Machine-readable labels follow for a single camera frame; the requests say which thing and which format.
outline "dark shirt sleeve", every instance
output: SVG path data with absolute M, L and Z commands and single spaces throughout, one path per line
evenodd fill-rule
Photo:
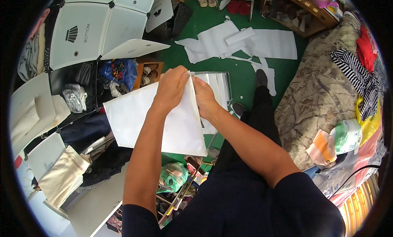
M 293 236 L 343 236 L 345 224 L 340 211 L 302 172 L 284 177 L 273 190 L 273 202 L 281 208 Z M 275 232 L 280 232 L 279 225 Z
M 160 235 L 160 227 L 156 216 L 148 209 L 137 205 L 123 205 L 122 236 L 152 236 Z

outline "yellow plastic bag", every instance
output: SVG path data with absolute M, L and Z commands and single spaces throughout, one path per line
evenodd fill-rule
M 366 121 L 360 120 L 359 104 L 363 102 L 363 97 L 359 96 L 356 101 L 356 120 L 361 126 L 361 132 L 363 133 L 363 138 L 361 139 L 360 146 L 363 145 L 378 129 L 381 125 L 381 107 L 379 101 L 377 103 L 377 110 L 374 116 L 368 117 Z

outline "dark pants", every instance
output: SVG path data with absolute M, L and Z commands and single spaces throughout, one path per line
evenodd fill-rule
M 281 146 L 280 136 L 274 122 L 273 101 L 267 87 L 260 86 L 255 90 L 252 111 L 245 111 L 240 120 Z M 241 160 L 232 145 L 224 140 L 214 166 L 215 174 L 225 171 L 231 163 Z

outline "black cable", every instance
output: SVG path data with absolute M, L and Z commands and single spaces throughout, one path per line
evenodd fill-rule
M 343 183 L 343 184 L 341 184 L 341 186 L 332 194 L 332 196 L 330 196 L 329 197 L 329 200 L 345 185 L 345 183 L 353 176 L 353 175 L 355 175 L 357 172 L 359 172 L 359 171 L 361 171 L 361 170 L 363 170 L 363 169 L 366 169 L 366 168 L 376 168 L 376 169 L 379 169 L 380 168 L 380 166 L 376 166 L 376 165 L 368 165 L 368 166 L 363 166 L 363 167 L 361 167 L 361 168 L 359 168 L 359 169 L 357 169 L 354 173 L 352 173 L 346 180 L 345 180 L 345 182 Z

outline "red slipper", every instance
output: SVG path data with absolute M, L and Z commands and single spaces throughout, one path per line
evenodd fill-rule
M 231 0 L 229 4 L 226 6 L 226 9 L 231 14 L 236 14 L 239 11 L 240 0 Z
M 246 16 L 251 11 L 251 1 L 240 0 L 239 14 Z

